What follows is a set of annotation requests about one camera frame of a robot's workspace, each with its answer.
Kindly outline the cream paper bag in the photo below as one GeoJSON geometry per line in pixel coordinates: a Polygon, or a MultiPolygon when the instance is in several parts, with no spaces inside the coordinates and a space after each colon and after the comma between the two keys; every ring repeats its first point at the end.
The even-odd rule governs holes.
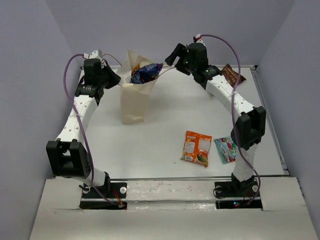
{"type": "Polygon", "coordinates": [[[132,76],[132,70],[140,64],[143,67],[153,63],[149,58],[142,56],[132,50],[127,51],[127,57],[120,65],[116,74],[120,76],[120,113],[121,121],[123,124],[133,124],[143,122],[145,113],[148,106],[149,96],[154,88],[158,78],[166,72],[163,68],[159,73],[159,76],[145,84],[133,84],[130,83],[132,76]]]}

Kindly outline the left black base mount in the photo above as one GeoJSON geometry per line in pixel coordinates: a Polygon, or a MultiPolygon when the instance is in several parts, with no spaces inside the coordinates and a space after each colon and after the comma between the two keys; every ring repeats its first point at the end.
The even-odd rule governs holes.
{"type": "Polygon", "coordinates": [[[82,210],[126,210],[128,184],[125,181],[112,181],[110,190],[97,187],[98,191],[86,184],[78,186],[81,190],[79,207],[82,210]]]}

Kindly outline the orange Kettle chips bag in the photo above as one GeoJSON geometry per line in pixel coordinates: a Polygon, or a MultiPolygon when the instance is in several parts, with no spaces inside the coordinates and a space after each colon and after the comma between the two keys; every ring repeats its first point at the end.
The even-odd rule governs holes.
{"type": "Polygon", "coordinates": [[[135,66],[135,68],[131,71],[131,75],[133,76],[134,74],[135,74],[135,72],[138,70],[138,69],[140,69],[141,67],[140,67],[140,64],[137,64],[136,66],[135,66]]]}

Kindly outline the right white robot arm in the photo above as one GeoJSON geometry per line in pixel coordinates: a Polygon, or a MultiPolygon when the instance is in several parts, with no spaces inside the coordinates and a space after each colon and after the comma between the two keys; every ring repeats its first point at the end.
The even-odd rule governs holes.
{"type": "Polygon", "coordinates": [[[207,48],[203,43],[189,45],[178,43],[173,52],[165,59],[185,75],[192,75],[208,93],[225,107],[232,117],[231,138],[236,144],[236,159],[231,179],[215,183],[218,199],[240,198],[245,194],[256,194],[258,175],[254,171],[254,160],[258,144],[265,135],[266,110],[246,101],[223,76],[215,65],[210,65],[207,48]]]}

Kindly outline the orange candy bag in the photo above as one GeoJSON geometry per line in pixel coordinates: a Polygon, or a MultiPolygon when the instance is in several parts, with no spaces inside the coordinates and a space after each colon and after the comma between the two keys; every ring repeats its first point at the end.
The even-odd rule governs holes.
{"type": "Polygon", "coordinates": [[[208,167],[208,155],[212,143],[212,136],[186,131],[183,145],[182,161],[188,161],[208,167]]]}

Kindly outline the teal Fox's candy bag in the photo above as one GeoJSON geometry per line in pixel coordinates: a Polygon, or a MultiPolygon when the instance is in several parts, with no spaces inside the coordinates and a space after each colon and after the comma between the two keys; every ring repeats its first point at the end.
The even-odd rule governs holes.
{"type": "Polygon", "coordinates": [[[236,145],[231,136],[214,139],[218,154],[223,164],[236,161],[236,145]]]}

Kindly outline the blue purple candy bag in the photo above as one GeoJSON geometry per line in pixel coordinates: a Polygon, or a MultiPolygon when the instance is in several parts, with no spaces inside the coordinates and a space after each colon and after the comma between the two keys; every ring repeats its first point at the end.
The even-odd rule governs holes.
{"type": "Polygon", "coordinates": [[[149,83],[160,75],[162,68],[162,63],[151,63],[142,66],[134,75],[131,75],[130,83],[138,85],[149,83]]]}

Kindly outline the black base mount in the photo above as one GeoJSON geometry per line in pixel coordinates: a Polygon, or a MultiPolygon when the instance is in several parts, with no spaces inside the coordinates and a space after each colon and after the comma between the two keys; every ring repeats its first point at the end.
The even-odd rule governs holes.
{"type": "Polygon", "coordinates": [[[82,210],[126,210],[128,184],[125,181],[112,181],[110,190],[97,187],[98,191],[86,184],[78,186],[81,190],[79,207],[82,210]]]}
{"type": "Polygon", "coordinates": [[[215,208],[217,210],[263,208],[260,194],[254,197],[258,190],[258,183],[256,180],[253,184],[240,191],[232,189],[231,186],[231,181],[218,181],[214,183],[212,193],[216,199],[215,208]]]}

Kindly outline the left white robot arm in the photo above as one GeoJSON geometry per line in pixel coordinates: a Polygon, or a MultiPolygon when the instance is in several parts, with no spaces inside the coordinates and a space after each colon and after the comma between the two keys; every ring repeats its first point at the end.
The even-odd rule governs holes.
{"type": "Polygon", "coordinates": [[[54,176],[79,180],[104,198],[111,191],[110,176],[94,167],[86,130],[104,90],[115,87],[121,78],[105,59],[85,54],[82,57],[83,67],[74,96],[65,92],[71,112],[57,138],[47,142],[46,152],[54,176]]]}

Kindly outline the brown Kettle chips bag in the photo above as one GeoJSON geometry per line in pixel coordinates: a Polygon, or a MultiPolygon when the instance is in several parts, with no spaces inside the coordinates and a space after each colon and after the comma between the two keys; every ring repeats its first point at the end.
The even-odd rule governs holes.
{"type": "Polygon", "coordinates": [[[226,64],[221,71],[226,81],[234,88],[239,74],[232,69],[230,64],[226,64]]]}

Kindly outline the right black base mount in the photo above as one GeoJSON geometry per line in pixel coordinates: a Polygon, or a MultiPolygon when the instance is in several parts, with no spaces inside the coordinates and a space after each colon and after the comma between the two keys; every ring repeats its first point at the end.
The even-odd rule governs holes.
{"type": "Polygon", "coordinates": [[[256,180],[253,184],[240,191],[232,189],[231,186],[231,181],[218,181],[214,183],[212,193],[216,199],[215,208],[217,210],[263,208],[260,194],[254,197],[258,190],[258,183],[256,180]]]}

